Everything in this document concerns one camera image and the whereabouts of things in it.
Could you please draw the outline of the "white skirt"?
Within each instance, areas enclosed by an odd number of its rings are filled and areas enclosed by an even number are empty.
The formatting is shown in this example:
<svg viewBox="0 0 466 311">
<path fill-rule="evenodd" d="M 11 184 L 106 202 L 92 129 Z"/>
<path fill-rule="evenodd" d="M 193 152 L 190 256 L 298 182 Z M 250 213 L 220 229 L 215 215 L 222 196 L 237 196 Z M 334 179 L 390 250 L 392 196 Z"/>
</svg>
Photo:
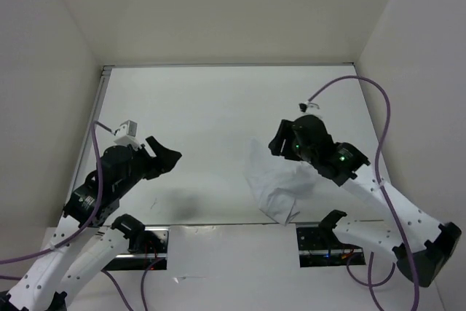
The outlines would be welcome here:
<svg viewBox="0 0 466 311">
<path fill-rule="evenodd" d="M 283 226 L 299 215 L 299 201 L 311 197 L 318 180 L 313 167 L 274 157 L 255 138 L 247 145 L 244 177 L 258 209 Z"/>
</svg>

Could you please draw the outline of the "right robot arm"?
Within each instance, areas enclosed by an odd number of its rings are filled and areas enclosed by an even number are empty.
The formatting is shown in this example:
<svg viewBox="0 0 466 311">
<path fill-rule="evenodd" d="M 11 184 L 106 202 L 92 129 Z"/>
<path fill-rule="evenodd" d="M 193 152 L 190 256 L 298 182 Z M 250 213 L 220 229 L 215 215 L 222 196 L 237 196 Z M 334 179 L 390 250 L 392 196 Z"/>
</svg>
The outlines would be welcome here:
<svg viewBox="0 0 466 311">
<path fill-rule="evenodd" d="M 346 243 L 380 253 L 422 288 L 433 283 L 455 251 L 462 235 L 456 224 L 433 218 L 390 182 L 377 178 L 367 156 L 350 143 L 335 142 L 315 115 L 282 120 L 269 150 L 274 156 L 309 163 L 321 177 L 370 205 L 388 226 L 375 227 L 333 210 L 319 223 L 324 246 Z"/>
</svg>

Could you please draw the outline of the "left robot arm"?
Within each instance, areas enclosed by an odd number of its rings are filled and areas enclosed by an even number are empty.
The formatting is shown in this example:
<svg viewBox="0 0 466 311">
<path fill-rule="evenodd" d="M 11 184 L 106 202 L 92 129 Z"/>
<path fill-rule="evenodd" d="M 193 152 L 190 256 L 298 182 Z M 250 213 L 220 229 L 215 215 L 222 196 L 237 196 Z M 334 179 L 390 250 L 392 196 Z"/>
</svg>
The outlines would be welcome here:
<svg viewBox="0 0 466 311">
<path fill-rule="evenodd" d="M 80 290 L 117 255 L 144 246 L 146 227 L 129 214 L 117 217 L 104 235 L 96 234 L 141 180 L 170 172 L 181 158 L 150 136 L 107 148 L 96 169 L 73 190 L 63 216 L 39 257 L 17 284 L 1 292 L 2 310 L 65 310 Z"/>
</svg>

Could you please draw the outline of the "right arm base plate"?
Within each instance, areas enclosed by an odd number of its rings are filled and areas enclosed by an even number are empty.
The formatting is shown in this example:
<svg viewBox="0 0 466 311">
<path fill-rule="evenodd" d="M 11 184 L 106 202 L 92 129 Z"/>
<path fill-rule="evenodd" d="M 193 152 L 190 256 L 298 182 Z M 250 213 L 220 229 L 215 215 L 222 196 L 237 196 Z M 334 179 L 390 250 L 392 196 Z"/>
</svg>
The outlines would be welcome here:
<svg viewBox="0 0 466 311">
<path fill-rule="evenodd" d="M 344 267 L 366 264 L 363 249 L 327 237 L 317 224 L 297 224 L 296 237 L 300 267 Z"/>
</svg>

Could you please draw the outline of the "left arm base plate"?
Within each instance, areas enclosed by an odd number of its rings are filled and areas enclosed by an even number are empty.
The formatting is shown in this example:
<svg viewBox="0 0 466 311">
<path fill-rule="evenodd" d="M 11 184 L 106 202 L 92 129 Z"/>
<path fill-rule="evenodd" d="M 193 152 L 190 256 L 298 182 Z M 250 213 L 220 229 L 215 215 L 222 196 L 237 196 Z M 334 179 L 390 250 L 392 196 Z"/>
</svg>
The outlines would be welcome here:
<svg viewBox="0 0 466 311">
<path fill-rule="evenodd" d="M 168 227 L 147 227 L 128 251 L 117 255 L 104 269 L 108 271 L 144 271 L 167 269 Z"/>
</svg>

